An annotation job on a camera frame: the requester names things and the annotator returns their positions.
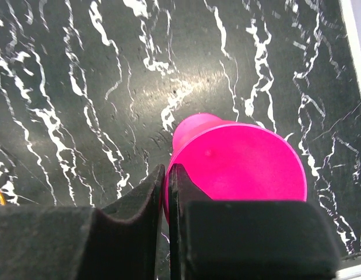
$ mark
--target pink plastic cup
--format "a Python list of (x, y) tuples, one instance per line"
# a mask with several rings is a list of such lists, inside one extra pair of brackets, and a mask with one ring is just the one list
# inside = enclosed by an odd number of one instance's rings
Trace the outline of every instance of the pink plastic cup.
[(167, 222), (168, 176), (175, 163), (213, 200), (306, 201), (306, 175), (297, 153), (279, 135), (256, 125), (207, 113), (179, 124), (163, 194)]

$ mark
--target pink object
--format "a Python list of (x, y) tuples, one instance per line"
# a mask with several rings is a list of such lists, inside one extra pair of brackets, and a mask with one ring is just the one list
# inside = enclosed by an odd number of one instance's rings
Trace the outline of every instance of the pink object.
[(213, 200), (306, 201), (306, 175), (297, 153), (267, 129), (196, 114), (176, 128), (173, 149), (164, 188), (167, 221), (168, 175), (175, 163)]

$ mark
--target white floor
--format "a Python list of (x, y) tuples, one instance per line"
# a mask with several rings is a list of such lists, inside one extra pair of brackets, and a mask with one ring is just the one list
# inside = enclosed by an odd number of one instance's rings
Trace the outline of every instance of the white floor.
[(361, 0), (340, 0), (361, 94)]

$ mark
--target marble table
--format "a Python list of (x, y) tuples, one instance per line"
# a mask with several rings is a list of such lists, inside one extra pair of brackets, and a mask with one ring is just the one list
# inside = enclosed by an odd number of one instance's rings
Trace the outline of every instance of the marble table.
[[(361, 95), (337, 1), (0, 0), (10, 204), (103, 207), (199, 112), (284, 137), (343, 254), (361, 252)], [(161, 238), (168, 279), (165, 222)]]

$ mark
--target white border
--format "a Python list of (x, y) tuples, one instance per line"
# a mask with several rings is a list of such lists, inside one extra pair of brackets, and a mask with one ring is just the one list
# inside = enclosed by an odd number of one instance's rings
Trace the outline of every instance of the white border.
[(339, 0), (361, 96), (361, 49), (351, 0)]

